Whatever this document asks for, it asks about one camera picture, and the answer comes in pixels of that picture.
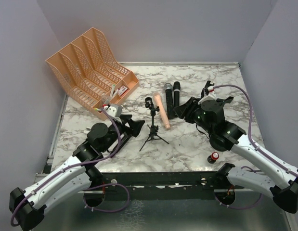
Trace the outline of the black tripod microphone stand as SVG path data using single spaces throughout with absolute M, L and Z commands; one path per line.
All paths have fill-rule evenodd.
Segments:
M 154 107 L 153 104 L 153 100 L 151 97 L 146 97 L 145 98 L 145 108 L 150 109 L 150 115 L 151 115 L 151 125 L 148 126 L 150 129 L 150 133 L 148 135 L 148 138 L 146 139 L 146 141 L 144 142 L 144 144 L 142 145 L 142 147 L 140 148 L 139 151 L 141 151 L 143 149 L 143 147 L 146 145 L 147 142 L 152 141 L 152 140 L 162 140 L 164 141 L 166 144 L 169 144 L 169 142 L 167 142 L 165 139 L 161 138 L 157 133 L 159 130 L 158 125 L 155 125 L 155 116 L 156 116 L 156 112 L 159 112 L 160 109 L 159 107 Z

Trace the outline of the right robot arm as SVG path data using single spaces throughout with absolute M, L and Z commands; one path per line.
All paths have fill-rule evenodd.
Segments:
M 247 173 L 228 164 L 225 177 L 229 183 L 264 194 L 284 211 L 296 213 L 298 168 L 258 145 L 241 127 L 225 119 L 223 107 L 232 100 L 228 97 L 201 101 L 191 97 L 185 104 L 175 107 L 174 112 L 178 118 L 203 128 L 213 149 L 238 154 L 263 172 L 263 175 Z

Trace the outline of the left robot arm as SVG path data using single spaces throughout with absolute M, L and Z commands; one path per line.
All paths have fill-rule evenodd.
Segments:
M 45 214 L 61 200 L 83 190 L 104 189 L 107 184 L 96 164 L 112 158 L 130 139 L 137 137 L 145 123 L 121 115 L 109 117 L 111 125 L 96 123 L 86 140 L 55 171 L 39 182 L 10 193 L 11 225 L 29 231 L 44 219 Z

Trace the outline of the black microphone white band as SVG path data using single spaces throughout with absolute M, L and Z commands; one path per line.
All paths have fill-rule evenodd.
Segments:
M 119 145 L 119 148 L 118 148 L 118 151 L 119 152 L 123 147 L 124 145 L 128 142 L 128 140 L 131 138 L 131 135 L 125 135 L 122 139 L 121 139 L 121 143 Z M 112 153 L 115 149 L 117 148 L 117 145 L 113 148 L 112 151 L 108 150 L 107 149 L 107 152 L 108 153 Z

